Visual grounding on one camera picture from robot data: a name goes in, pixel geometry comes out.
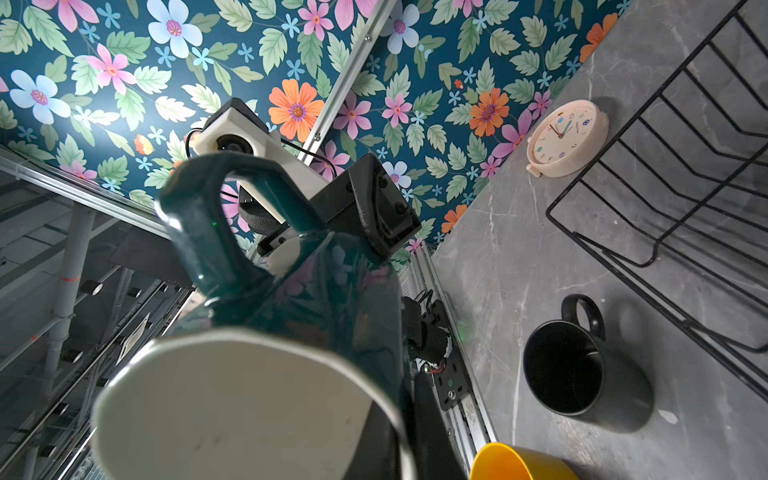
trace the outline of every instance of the teal ceramic mug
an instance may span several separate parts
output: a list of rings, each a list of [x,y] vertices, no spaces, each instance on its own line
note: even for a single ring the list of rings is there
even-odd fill
[[[300,234],[275,252],[288,257],[285,273],[254,266],[237,246],[219,202],[231,175]],[[337,479],[379,462],[415,478],[389,261],[329,231],[279,166],[250,155],[188,161],[157,212],[208,300],[100,394],[92,445],[106,476]]]

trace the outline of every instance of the orange flower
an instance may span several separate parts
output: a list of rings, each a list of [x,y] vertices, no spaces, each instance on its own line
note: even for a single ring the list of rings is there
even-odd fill
[[[272,123],[283,124],[280,133],[289,140],[298,133],[299,141],[304,142],[326,103],[315,100],[317,90],[306,82],[299,90],[299,82],[293,78],[283,80],[283,90],[275,87],[270,94],[270,101],[276,105],[270,108]]]
[[[509,97],[507,94],[502,94],[501,88],[494,88],[491,93],[487,91],[482,92],[480,95],[480,104],[473,105],[469,114],[472,119],[469,121],[469,127],[475,130],[475,135],[482,137],[483,135],[491,136],[496,132],[496,129],[501,127],[504,123],[502,118],[509,115],[509,107],[507,102]]]
[[[594,50],[603,41],[605,35],[608,35],[608,32],[610,32],[614,25],[616,25],[618,19],[618,13],[611,13],[610,15],[605,15],[605,18],[603,18],[602,27],[599,23],[592,25],[592,29],[587,33],[587,40],[589,43],[581,47],[581,57],[579,58],[581,63],[586,62],[587,59],[592,56]]]
[[[150,142],[144,135],[136,135],[134,145],[136,145],[136,150],[142,155],[149,155],[154,152],[152,142]]]
[[[464,212],[467,211],[466,205],[459,205],[456,207],[456,211],[449,210],[448,213],[445,214],[445,223],[442,225],[442,232],[448,233],[451,231],[451,229],[456,225],[456,222],[459,221],[459,219],[462,218],[462,215],[464,215]]]

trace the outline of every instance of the mug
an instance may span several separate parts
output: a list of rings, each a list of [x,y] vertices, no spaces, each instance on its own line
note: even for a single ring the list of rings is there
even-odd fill
[[[579,326],[576,306],[587,314]],[[523,372],[547,409],[612,432],[633,432],[653,413],[654,394],[643,370],[605,342],[600,309],[591,298],[568,295],[562,320],[540,325],[525,344]]]
[[[230,232],[219,189],[232,173],[299,234],[276,252],[290,251],[280,272],[254,266]],[[91,444],[105,475],[414,479],[389,261],[362,237],[329,230],[278,164],[250,155],[184,162],[157,213],[207,301],[99,395]]]

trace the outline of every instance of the clock face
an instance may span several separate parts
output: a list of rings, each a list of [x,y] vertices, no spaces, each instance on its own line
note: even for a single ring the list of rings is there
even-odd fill
[[[597,114],[589,107],[560,110],[534,143],[533,155],[540,164],[558,161],[574,151],[592,131]]]

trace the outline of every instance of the marble surface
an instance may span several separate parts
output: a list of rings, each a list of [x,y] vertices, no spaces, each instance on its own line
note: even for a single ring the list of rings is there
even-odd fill
[[[612,136],[735,4],[636,0],[555,106],[579,98],[594,101],[608,113]],[[765,28],[758,28],[768,25],[766,4],[750,0],[743,12],[763,41],[768,40]],[[725,27],[717,44],[766,99],[768,62],[734,27]],[[704,51],[691,70],[707,79],[703,83],[742,128],[765,132],[766,112],[748,100],[743,87],[717,62],[711,51]],[[677,79],[667,93],[715,148],[748,155],[764,143],[732,132],[688,78]],[[701,173],[722,178],[738,166],[738,161],[713,156],[667,106],[657,102],[644,118]],[[700,197],[712,189],[712,183],[690,175],[642,128],[630,128],[624,138],[643,157],[653,159],[652,166],[672,179],[679,193]],[[671,215],[690,208],[688,200],[654,183],[649,171],[621,148],[612,148],[604,160],[630,178],[633,187]],[[768,155],[761,159],[768,161]],[[433,256],[465,332],[467,360],[499,440],[560,456],[581,480],[765,478],[768,403],[546,218],[547,207],[573,175],[537,179],[525,172],[526,164],[525,152],[516,151]],[[585,178],[637,225],[656,234],[670,225],[643,208],[604,169],[593,168]],[[749,167],[736,183],[768,191],[768,168]],[[768,200],[727,189],[713,204],[768,224]],[[576,187],[554,215],[567,227],[628,256],[645,259],[650,254],[650,243],[583,187]],[[711,211],[698,214],[691,224],[768,261],[768,234]],[[690,231],[681,230],[672,241],[753,295],[767,297],[766,269],[702,243]],[[768,340],[766,309],[673,256],[662,252],[641,275],[710,328],[751,345]],[[614,434],[554,415],[528,388],[521,370],[525,340],[539,324],[560,317],[560,302],[569,293],[584,293],[598,302],[607,341],[634,358],[654,386],[654,414],[637,432]],[[764,357],[749,356],[768,370]]]

